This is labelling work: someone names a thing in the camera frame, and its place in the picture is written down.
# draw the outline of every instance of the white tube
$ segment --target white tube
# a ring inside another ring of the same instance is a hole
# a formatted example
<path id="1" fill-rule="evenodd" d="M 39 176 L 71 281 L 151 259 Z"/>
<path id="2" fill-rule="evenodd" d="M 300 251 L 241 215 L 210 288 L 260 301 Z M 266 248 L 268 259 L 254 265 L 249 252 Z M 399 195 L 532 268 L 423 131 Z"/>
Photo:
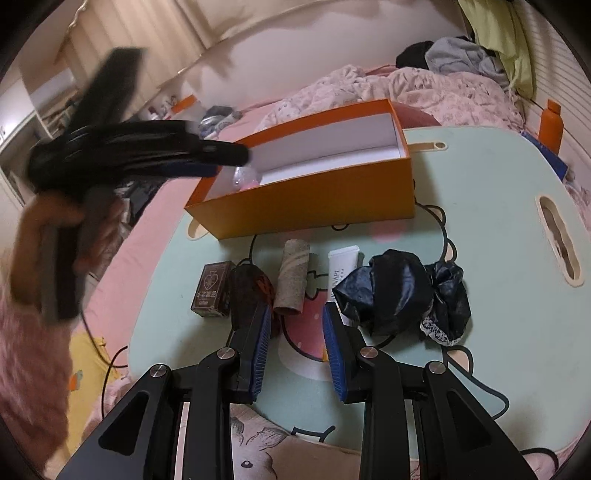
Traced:
<path id="1" fill-rule="evenodd" d="M 329 289 L 326 296 L 327 301 L 335 301 L 335 295 L 332 291 L 333 288 L 357 268 L 358 259 L 359 247 L 357 245 L 351 245 L 350 247 L 339 248 L 338 250 L 331 250 L 329 252 Z M 345 325 L 351 325 L 353 323 L 342 313 L 340 317 Z"/>

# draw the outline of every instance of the lap desk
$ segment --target lap desk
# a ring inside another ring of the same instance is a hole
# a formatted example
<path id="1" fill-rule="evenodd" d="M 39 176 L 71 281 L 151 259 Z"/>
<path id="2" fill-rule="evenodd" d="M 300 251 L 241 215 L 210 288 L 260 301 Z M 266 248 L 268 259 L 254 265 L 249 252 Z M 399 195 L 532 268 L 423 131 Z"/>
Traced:
<path id="1" fill-rule="evenodd" d="M 253 261 L 273 282 L 286 240 L 302 238 L 311 245 L 303 314 L 286 318 L 282 335 L 270 342 L 254 408 L 289 432 L 307 430 L 320 437 L 334 426 L 327 443 L 360 450 L 363 404 L 339 402 L 323 361 L 328 252 L 355 244 L 364 264 L 388 248 L 413 252 L 423 264 L 457 255 L 472 308 L 461 344 L 447 349 L 405 333 L 384 350 L 421 367 L 443 361 L 517 448 L 560 450 L 591 418 L 591 278 L 586 278 L 591 243 L 576 208 L 541 154 L 513 132 L 432 127 L 405 135 L 409 144 L 447 146 L 412 155 L 416 199 L 427 206 L 417 208 L 415 218 L 254 239 Z M 540 196 L 545 213 L 554 210 L 554 220 L 543 221 Z M 129 347 L 136 377 L 157 363 L 196 364 L 226 342 L 230 321 L 202 319 L 190 310 L 191 303 L 203 266 L 248 257 L 253 237 L 218 241 L 208 234 L 191 240 L 191 220 L 185 213 L 139 314 Z M 570 252 L 569 266 L 548 240 L 552 222 L 567 232 L 562 249 Z M 410 404 L 407 417 L 416 458 Z"/>

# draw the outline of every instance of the silver screw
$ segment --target silver screw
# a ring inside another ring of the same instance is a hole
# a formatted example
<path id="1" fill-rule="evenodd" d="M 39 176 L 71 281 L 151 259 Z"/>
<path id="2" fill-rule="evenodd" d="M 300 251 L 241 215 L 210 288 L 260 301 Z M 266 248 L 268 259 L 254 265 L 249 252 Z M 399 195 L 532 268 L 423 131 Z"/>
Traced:
<path id="1" fill-rule="evenodd" d="M 376 358 L 378 356 L 378 351 L 372 346 L 364 346 L 359 353 L 363 358 Z"/>
<path id="2" fill-rule="evenodd" d="M 441 362 L 431 362 L 429 364 L 429 371 L 432 374 L 441 375 L 445 372 L 445 370 L 445 365 L 443 365 Z"/>
<path id="3" fill-rule="evenodd" d="M 166 370 L 168 370 L 166 365 L 154 365 L 152 368 L 150 368 L 150 375 L 152 375 L 154 378 L 162 377 L 166 373 Z"/>
<path id="4" fill-rule="evenodd" d="M 220 358 L 221 360 L 227 360 L 228 358 L 232 358 L 235 354 L 236 354 L 236 352 L 234 351 L 234 349 L 230 348 L 228 346 L 225 346 L 224 348 L 220 348 L 217 351 L 217 357 Z"/>

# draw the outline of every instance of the fuzzy pink sleeve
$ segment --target fuzzy pink sleeve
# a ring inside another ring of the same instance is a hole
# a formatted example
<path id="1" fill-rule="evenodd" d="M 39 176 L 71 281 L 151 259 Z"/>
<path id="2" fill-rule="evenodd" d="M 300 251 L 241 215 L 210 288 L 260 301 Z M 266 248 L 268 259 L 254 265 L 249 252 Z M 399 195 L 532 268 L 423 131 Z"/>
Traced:
<path id="1" fill-rule="evenodd" d="M 70 335 L 69 325 L 43 325 L 0 286 L 0 415 L 41 472 L 67 437 Z"/>

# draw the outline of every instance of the pink bed sheet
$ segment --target pink bed sheet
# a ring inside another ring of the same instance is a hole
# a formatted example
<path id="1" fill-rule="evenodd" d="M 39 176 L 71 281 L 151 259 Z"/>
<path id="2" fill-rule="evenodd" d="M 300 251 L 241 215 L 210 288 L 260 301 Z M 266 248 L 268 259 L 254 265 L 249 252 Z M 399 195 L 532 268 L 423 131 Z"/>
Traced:
<path id="1" fill-rule="evenodd" d="M 219 139 L 236 141 L 250 135 L 272 107 L 269 104 L 251 109 L 240 121 L 226 127 Z M 105 339 L 111 357 L 129 345 L 152 274 L 197 182 L 178 179 L 163 185 L 121 245 L 90 299 L 86 320 L 93 336 Z M 117 363 L 126 363 L 125 353 Z"/>

